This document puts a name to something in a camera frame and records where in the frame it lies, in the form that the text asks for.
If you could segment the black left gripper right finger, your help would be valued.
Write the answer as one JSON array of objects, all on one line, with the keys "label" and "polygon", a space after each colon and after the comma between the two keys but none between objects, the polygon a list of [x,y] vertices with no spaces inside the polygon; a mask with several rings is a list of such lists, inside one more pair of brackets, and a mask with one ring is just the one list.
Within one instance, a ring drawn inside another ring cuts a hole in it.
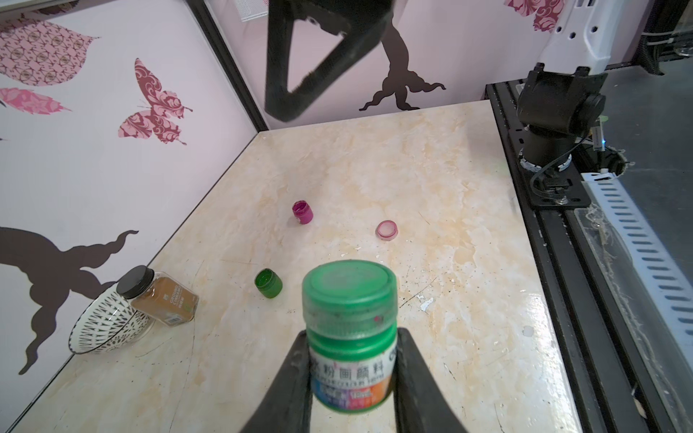
[{"label": "black left gripper right finger", "polygon": [[395,376],[393,400],[397,432],[467,433],[406,328],[397,329]]}]

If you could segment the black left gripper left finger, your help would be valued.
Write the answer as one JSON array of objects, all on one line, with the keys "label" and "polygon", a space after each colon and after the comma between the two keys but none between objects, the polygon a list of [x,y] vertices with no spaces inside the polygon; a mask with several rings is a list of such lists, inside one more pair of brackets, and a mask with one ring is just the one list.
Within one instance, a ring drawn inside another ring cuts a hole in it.
[{"label": "black left gripper left finger", "polygon": [[307,334],[301,331],[241,432],[309,432],[312,399],[310,350]]}]

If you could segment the green paint jar with label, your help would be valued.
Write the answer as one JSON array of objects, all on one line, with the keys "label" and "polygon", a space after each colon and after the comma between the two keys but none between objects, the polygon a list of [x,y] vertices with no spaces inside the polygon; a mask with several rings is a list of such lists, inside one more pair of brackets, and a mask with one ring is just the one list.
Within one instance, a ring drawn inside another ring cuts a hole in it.
[{"label": "green paint jar with label", "polygon": [[397,359],[397,279],[380,263],[322,264],[302,281],[310,389],[326,407],[359,413],[391,393]]}]

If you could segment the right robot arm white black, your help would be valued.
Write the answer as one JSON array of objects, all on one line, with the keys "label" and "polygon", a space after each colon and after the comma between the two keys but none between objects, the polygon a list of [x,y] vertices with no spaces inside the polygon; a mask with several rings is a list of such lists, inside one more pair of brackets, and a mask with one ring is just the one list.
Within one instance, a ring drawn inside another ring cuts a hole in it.
[{"label": "right robot arm white black", "polygon": [[[385,86],[368,106],[395,96],[403,111],[410,111],[405,93],[428,93],[436,83],[426,83],[408,67],[404,40],[393,26],[392,1],[272,1],[269,4],[265,111],[282,122],[298,118],[340,76],[382,45],[391,61]],[[620,20],[621,1],[571,4],[567,16],[554,26],[554,36],[541,59],[529,72],[520,95],[517,115],[536,135],[554,149],[560,141],[584,135],[596,128],[606,98],[600,90],[606,82],[608,51]],[[295,22],[314,20],[341,42],[306,75],[299,86],[288,86],[290,50]]]}]

